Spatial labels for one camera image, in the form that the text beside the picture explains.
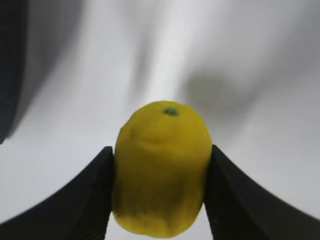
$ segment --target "black object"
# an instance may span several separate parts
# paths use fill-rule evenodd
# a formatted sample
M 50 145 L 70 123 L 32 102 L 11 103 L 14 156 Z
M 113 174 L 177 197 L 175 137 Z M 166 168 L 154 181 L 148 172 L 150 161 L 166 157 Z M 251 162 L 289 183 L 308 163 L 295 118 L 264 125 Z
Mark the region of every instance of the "black object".
M 1 240 L 103 240 L 111 212 L 114 157 L 105 147 L 70 183 L 0 225 Z
M 27 0 L 0 0 L 0 144 L 18 106 L 26 50 Z
M 249 178 L 217 147 L 204 200 L 214 240 L 320 240 L 320 221 Z
M 114 156 L 105 147 L 70 183 L 0 225 L 0 240 L 103 240 Z M 263 189 L 212 147 L 204 205 L 214 240 L 320 240 L 320 221 Z

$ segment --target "lemon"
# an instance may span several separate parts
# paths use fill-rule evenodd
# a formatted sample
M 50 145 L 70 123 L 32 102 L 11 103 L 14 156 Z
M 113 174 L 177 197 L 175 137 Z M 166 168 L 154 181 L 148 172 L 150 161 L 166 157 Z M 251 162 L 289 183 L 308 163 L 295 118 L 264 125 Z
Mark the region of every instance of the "lemon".
M 115 146 L 112 211 L 129 232 L 171 238 L 202 207 L 212 139 L 191 107 L 157 101 L 137 110 Z

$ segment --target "white surface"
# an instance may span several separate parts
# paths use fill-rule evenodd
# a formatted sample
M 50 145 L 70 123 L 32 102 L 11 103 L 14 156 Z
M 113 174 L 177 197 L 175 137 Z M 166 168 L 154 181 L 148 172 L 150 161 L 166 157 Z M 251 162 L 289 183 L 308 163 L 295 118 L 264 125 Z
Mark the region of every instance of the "white surface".
M 0 146 L 0 222 L 61 188 L 155 100 L 195 107 L 242 170 L 320 219 L 319 1 L 30 2 L 26 79 L 39 77 L 53 43 L 60 50 Z M 150 239 L 113 216 L 107 236 Z M 199 236 L 211 239 L 204 211 L 176 239 Z

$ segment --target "green stem nub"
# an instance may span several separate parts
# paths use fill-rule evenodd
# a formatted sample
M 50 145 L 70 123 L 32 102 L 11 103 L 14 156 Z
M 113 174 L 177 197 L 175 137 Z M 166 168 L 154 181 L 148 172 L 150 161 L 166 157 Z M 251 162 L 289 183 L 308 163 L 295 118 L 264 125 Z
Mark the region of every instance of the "green stem nub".
M 174 108 L 173 106 L 170 106 L 168 108 L 166 108 L 164 111 L 163 111 L 164 114 L 168 114 L 170 116 L 178 116 L 179 113 L 177 112 L 177 109 Z

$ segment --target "yellow lemon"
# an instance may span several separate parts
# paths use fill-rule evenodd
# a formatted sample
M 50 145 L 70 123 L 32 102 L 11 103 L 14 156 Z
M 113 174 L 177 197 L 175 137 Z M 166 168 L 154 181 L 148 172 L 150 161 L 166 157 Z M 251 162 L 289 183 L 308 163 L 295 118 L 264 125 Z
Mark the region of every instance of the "yellow lemon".
M 115 146 L 112 211 L 129 232 L 171 238 L 201 209 L 212 139 L 191 107 L 157 101 L 137 110 Z

